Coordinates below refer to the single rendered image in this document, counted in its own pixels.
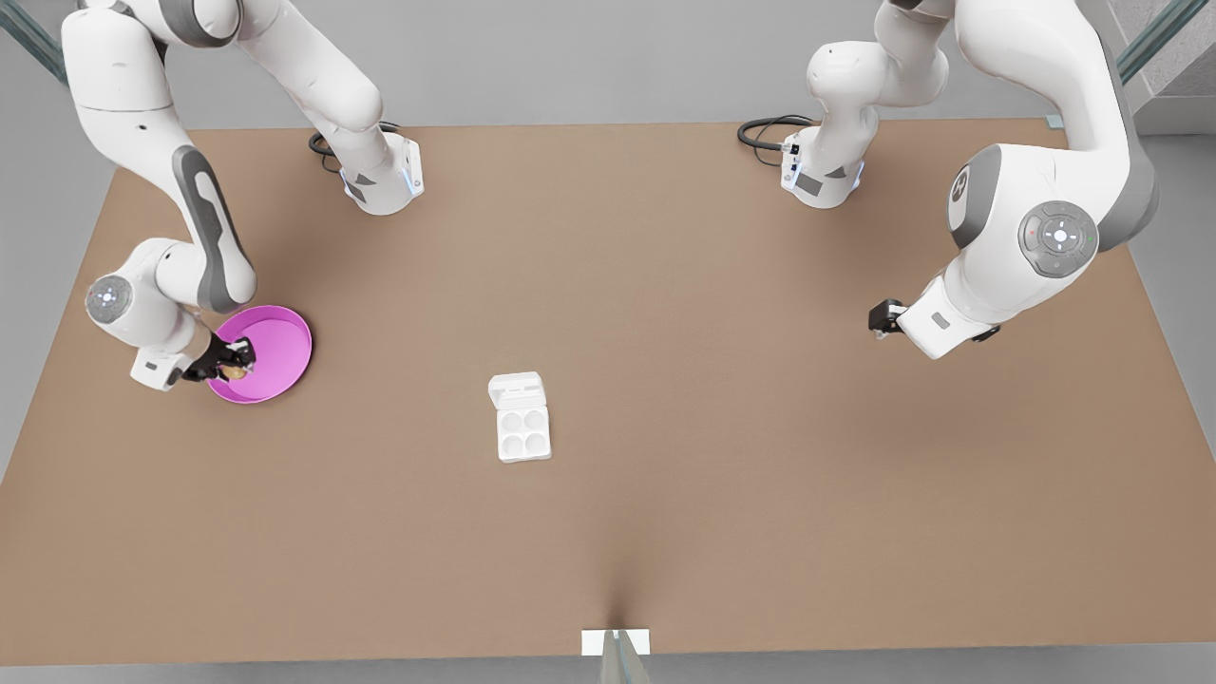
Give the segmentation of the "pink round plate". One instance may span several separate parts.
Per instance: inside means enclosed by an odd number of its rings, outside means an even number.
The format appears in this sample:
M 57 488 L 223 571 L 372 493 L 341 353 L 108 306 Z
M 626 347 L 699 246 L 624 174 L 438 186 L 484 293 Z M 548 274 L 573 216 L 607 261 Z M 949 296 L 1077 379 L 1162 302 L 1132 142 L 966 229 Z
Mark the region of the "pink round plate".
M 281 305 L 255 305 L 218 325 L 218 338 L 249 338 L 257 352 L 255 368 L 242 379 L 210 379 L 218 397 L 238 404 L 270 400 L 287 392 L 309 368 L 313 333 L 303 316 Z

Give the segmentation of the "white egg box base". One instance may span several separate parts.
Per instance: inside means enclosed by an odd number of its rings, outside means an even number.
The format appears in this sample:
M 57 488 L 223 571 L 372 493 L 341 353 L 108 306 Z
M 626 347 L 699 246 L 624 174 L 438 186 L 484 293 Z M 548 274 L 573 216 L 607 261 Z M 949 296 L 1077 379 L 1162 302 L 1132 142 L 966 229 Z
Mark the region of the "white egg box base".
M 547 407 L 500 408 L 500 462 L 536 462 L 552 456 Z

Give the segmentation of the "white egg box lid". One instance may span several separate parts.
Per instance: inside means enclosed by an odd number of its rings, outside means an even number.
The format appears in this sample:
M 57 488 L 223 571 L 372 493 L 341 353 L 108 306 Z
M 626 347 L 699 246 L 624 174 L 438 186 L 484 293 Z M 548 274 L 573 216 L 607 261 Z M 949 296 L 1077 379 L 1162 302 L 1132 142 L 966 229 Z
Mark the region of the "white egg box lid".
M 547 407 L 542 379 L 535 371 L 495 375 L 486 389 L 496 410 Z

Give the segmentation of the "silver frame post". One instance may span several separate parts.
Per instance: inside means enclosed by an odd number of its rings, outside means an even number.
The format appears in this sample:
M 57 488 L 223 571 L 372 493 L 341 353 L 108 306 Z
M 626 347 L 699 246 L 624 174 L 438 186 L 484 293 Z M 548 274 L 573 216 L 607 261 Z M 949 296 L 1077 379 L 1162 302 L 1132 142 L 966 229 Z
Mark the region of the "silver frame post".
M 1210 0 L 1169 0 L 1124 47 L 1115 65 L 1124 86 L 1207 6 Z
M 599 657 L 597 684 L 653 684 L 642 662 L 651 654 L 651 629 L 586 629 L 581 656 Z
M 0 28 L 33 56 L 62 86 L 68 86 L 60 43 L 26 12 L 17 0 L 0 0 Z

